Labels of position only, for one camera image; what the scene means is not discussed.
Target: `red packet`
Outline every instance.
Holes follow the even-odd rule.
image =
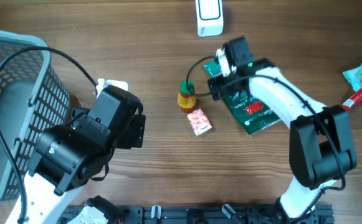
[[[193,111],[186,115],[186,117],[191,123],[196,136],[199,136],[212,128],[210,121],[201,109]]]
[[[362,88],[354,93],[350,98],[348,98],[341,107],[346,110],[350,110],[353,106],[362,102]]]

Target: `white device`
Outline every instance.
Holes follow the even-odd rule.
[[[221,34],[224,29],[222,0],[196,0],[196,17],[200,37]]]

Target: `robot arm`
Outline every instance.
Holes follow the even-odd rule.
[[[90,111],[72,114],[74,119],[69,124],[40,133],[24,178],[26,221],[56,223],[88,180],[112,158],[115,148],[141,147],[146,120],[142,111],[136,96],[110,85],[102,90]],[[6,223],[16,223],[20,210],[19,198]],[[89,223],[101,223],[99,216],[89,216]]]
[[[301,217],[303,212],[316,202],[318,196],[320,197],[322,189],[333,185],[340,178],[340,170],[335,155],[331,153],[329,142],[318,141],[317,135],[321,130],[312,111],[289,88],[300,95],[325,123],[336,145],[344,173],[356,167],[356,154],[347,113],[339,106],[328,108],[304,94],[267,59],[254,61],[243,37],[225,43],[224,49],[218,49],[216,62],[221,66],[223,75],[208,81],[214,100],[219,99],[221,90],[234,93],[247,90],[268,105],[290,129],[289,162],[295,177],[281,196],[280,204],[289,220]],[[258,77],[235,82],[236,79],[247,76]]]

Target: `white plug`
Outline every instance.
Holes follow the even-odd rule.
[[[222,0],[196,0],[198,35],[209,37],[219,35],[224,29]]]
[[[96,98],[98,98],[100,92],[109,85],[113,85],[122,88],[125,91],[128,91],[127,82],[117,81],[117,80],[105,80],[103,78],[98,78],[98,85],[96,86],[96,91],[97,91]]]

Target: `green lid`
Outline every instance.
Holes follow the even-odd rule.
[[[191,80],[188,81],[188,85],[189,85],[189,89],[194,92],[194,85],[193,82]],[[182,83],[179,85],[179,90],[181,91],[181,93],[185,94],[185,95],[190,95],[191,92],[189,92],[188,88],[186,88],[186,80],[182,81]]]

